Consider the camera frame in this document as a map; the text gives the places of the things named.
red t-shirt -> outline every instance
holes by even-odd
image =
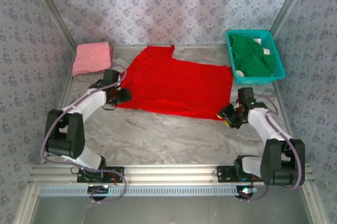
[[[148,46],[134,59],[122,82],[132,100],[118,107],[217,120],[230,101],[231,68],[173,59],[173,51]]]

floral wallpaper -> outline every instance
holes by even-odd
[[[296,137],[306,144],[326,213],[337,223],[337,0],[298,0],[276,38],[279,82]]]
[[[72,53],[40,0],[0,0],[0,223],[12,223]]]
[[[224,44],[234,28],[269,29],[284,0],[54,0],[77,44]]]

green cloth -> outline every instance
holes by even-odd
[[[264,55],[263,48],[252,38],[231,35],[230,43],[236,70],[244,76],[271,76],[274,72],[275,57]]]

metal bracket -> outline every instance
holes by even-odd
[[[218,166],[216,167],[216,176],[219,183],[237,183],[242,182],[236,174],[235,166]],[[245,182],[252,183],[254,180],[248,178]]]
[[[114,170],[124,175],[124,167],[106,167],[104,169]],[[114,173],[95,173],[79,169],[77,183],[123,183],[123,179]]]

fabric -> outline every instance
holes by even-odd
[[[244,76],[271,76],[275,57],[264,55],[262,46],[252,38],[232,35],[230,37],[234,65]]]
[[[133,99],[118,107],[218,120],[230,101],[231,68],[176,60],[173,51],[148,46],[134,59],[122,82]]]
[[[108,42],[78,45],[73,76],[108,69],[111,67],[112,53],[113,48]]]

